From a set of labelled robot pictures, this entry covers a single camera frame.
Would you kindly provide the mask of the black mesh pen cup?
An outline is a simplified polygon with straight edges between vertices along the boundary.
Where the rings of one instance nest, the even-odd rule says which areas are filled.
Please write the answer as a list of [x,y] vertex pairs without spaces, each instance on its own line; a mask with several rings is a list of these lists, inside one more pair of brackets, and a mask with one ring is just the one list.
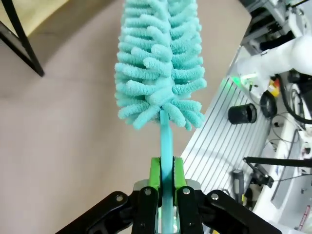
[[234,125],[255,123],[257,120],[257,109],[252,103],[232,106],[228,110],[228,120]]

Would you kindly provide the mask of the ribbed aluminium platform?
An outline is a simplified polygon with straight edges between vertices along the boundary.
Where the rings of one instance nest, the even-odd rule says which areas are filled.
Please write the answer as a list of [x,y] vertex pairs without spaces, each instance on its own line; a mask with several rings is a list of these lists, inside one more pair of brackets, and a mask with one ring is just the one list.
[[270,121],[257,109],[255,123],[232,125],[228,110],[232,106],[250,103],[248,93],[238,84],[238,78],[225,78],[205,113],[201,128],[181,154],[186,179],[200,184],[204,193],[214,189],[233,194],[231,171],[244,171],[248,181],[250,168],[243,162],[247,156],[260,156],[270,131]]

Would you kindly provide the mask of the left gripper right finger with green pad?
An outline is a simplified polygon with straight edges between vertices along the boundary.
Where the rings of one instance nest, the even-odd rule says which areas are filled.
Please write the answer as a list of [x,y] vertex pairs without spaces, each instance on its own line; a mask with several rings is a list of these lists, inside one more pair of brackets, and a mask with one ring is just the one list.
[[207,226],[219,234],[282,234],[221,190],[204,194],[185,179],[183,159],[174,158],[175,203],[180,234],[204,234]]

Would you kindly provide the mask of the two-tier wooden shelf black frame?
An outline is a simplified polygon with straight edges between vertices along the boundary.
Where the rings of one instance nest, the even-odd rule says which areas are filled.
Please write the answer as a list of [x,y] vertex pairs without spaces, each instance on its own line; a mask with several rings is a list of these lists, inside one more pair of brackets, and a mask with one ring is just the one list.
[[69,0],[0,0],[0,40],[40,77],[44,70],[28,37]]

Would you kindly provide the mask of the teal chenille duster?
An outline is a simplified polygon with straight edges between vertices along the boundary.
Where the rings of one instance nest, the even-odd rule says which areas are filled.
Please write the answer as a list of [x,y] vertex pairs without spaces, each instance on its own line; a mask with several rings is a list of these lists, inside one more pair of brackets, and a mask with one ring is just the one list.
[[174,233],[173,135],[204,120],[191,94],[206,87],[196,0],[125,0],[115,64],[118,117],[160,123],[161,234]]

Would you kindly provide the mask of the yellow emergency stop box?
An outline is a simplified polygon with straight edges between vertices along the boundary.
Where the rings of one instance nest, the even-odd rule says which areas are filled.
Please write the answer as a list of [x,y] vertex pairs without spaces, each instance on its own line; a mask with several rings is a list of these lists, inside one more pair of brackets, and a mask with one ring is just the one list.
[[279,82],[278,78],[273,77],[273,78],[270,79],[268,91],[269,91],[274,97],[278,97],[278,95],[279,95],[279,93],[280,93],[280,82]]

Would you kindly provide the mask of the black handheld device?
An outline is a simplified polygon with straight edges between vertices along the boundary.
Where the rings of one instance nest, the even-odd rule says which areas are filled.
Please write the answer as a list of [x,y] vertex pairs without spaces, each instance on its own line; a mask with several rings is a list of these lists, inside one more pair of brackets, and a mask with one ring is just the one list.
[[239,169],[233,170],[232,178],[235,199],[237,202],[242,204],[244,195],[244,172]]

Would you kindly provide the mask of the black tripod pole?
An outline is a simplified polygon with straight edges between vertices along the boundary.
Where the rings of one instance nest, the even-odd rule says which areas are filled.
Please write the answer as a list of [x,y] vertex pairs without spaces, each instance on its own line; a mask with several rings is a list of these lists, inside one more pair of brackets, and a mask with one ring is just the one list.
[[243,158],[243,160],[246,163],[312,168],[312,159],[281,159],[281,158],[245,157]]

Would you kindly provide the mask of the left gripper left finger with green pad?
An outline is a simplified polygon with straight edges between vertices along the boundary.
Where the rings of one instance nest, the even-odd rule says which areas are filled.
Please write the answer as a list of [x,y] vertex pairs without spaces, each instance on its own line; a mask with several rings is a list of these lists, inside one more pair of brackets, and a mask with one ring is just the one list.
[[149,179],[134,184],[130,195],[115,191],[55,234],[155,234],[161,190],[160,158],[151,159]]

